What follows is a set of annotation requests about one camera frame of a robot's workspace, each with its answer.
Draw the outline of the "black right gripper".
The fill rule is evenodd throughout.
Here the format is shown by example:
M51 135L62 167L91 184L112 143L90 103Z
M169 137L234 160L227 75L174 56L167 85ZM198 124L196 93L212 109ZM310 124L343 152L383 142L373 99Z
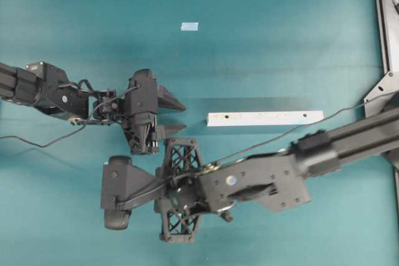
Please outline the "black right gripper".
M218 214L209 204L198 185L200 174L218 169L216 163L203 163L195 139L168 138L165 156L156 176L166 180L163 197L154 203L161 215L160 239L168 243L191 243L205 214Z

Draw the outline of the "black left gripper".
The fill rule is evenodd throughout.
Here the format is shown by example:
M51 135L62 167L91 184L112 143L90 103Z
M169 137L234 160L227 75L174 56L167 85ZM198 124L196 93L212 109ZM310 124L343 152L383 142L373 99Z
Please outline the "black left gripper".
M156 154L160 138L169 138L186 125L157 125L158 107L183 112L186 107L164 86L130 88L124 98L123 131L133 155Z

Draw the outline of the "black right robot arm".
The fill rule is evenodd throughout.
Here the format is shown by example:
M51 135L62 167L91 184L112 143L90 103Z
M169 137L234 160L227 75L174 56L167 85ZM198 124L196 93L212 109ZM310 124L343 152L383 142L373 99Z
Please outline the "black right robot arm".
M397 93L374 116L305 135L279 153L254 154L224 165L203 164L195 140L169 138L156 170L166 179L165 192L154 205L161 216L160 239L192 242L203 215L231 222L230 211L238 202L256 201L272 212L300 206L310 201L306 179L370 156L398 165Z

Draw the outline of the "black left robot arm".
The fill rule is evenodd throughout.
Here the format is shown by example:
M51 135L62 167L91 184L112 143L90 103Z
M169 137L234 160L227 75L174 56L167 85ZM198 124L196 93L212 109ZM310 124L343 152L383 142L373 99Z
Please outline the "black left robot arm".
M157 153L159 141L185 128L158 123L161 108L178 112L186 108L149 69L135 72L127 89L117 93L95 90L87 79L73 82L62 69L47 62L24 68L1 64L1 100L35 108L81 127L116 123L134 155Z

